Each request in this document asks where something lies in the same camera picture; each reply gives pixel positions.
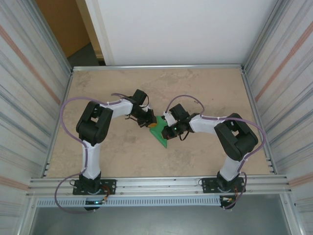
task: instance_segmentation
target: green object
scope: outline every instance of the green object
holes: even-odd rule
[[[165,148],[167,148],[167,140],[162,136],[162,130],[164,126],[167,126],[167,122],[164,121],[161,116],[156,116],[156,122],[156,126],[151,127],[150,132]]]

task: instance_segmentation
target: floor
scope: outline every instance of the floor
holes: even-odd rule
[[[94,53],[91,43],[87,44],[67,59],[72,67],[99,66],[96,54]]]
[[[136,89],[145,91],[155,115],[162,115],[169,101],[179,94],[197,97],[205,106],[205,115],[228,116],[239,113],[253,121],[239,69],[202,70],[101,70],[76,71],[69,98],[87,96],[102,101],[117,100],[111,93],[132,95]],[[179,102],[189,113],[201,107],[188,98]],[[69,131],[75,126],[87,101],[68,104],[64,121]],[[168,141],[164,148],[149,132],[132,120],[118,117],[101,146],[102,177],[169,177],[216,175],[226,155],[214,135],[191,133],[185,141]],[[47,177],[67,177],[82,167],[82,147],[59,129]],[[257,152],[243,167],[247,174],[269,174],[263,150]]]
[[[91,214],[38,208],[31,235],[290,235],[279,195],[244,195],[233,208],[113,207]]]

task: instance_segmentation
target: wooden table surface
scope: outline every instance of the wooden table surface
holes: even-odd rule
[[[136,89],[148,94],[155,115],[162,115],[175,96],[189,94],[204,104],[205,115],[239,113],[254,121],[239,69],[76,71],[68,98],[87,96],[114,101],[118,98],[111,93],[132,95]],[[173,105],[178,102],[190,114],[201,111],[201,106],[189,98],[180,98]],[[64,112],[67,128],[77,136],[75,126],[86,104],[84,100],[71,102]],[[103,177],[216,175],[225,157],[215,135],[190,133],[185,141],[169,140],[166,149],[148,128],[139,128],[135,121],[118,117],[111,121],[102,143],[100,168]],[[60,127],[47,176],[66,177],[81,168],[81,144]],[[269,174],[263,150],[249,158],[243,171]]]

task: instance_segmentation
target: orange stripe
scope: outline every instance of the orange stripe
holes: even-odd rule
[[[21,189],[25,191],[28,190],[28,185],[3,177],[3,176],[0,176],[0,185],[5,185],[11,188],[17,188],[17,189]]]
[[[304,31],[304,33],[301,35],[301,37],[298,39],[298,41],[295,43],[287,57],[283,60],[283,62],[278,66],[278,68],[275,70],[273,75],[269,78],[265,86],[262,88],[260,93],[255,97],[256,102],[260,99],[260,97],[263,95],[265,90],[270,86],[270,84],[273,82],[273,80],[277,77],[277,75],[281,72],[283,67],[286,65],[286,63],[291,59],[291,57],[299,50],[299,48],[303,45],[303,43],[307,40],[307,38],[310,36],[310,34],[313,32],[313,22],[309,25],[309,27]]]
[[[295,178],[294,180],[290,180],[289,185],[293,188],[310,182],[313,182],[313,173]]]
[[[44,79],[40,76],[40,74],[36,71],[35,67],[30,63],[30,61],[26,58],[23,52],[18,48],[18,46],[14,43],[14,41],[10,38],[4,28],[0,25],[0,34],[6,43],[14,50],[14,52],[19,56],[21,61],[27,66],[29,71],[38,79],[38,81],[42,84],[42,86],[46,89],[46,91],[52,96],[52,98],[58,104],[61,103],[60,99],[53,92],[53,90],[48,86],[48,84],[44,81]]]

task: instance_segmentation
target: metal wall panel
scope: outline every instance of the metal wall panel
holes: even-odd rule
[[[288,1],[245,66],[278,173],[313,232],[313,1]]]
[[[0,2],[0,233],[41,176],[70,67],[30,1]]]

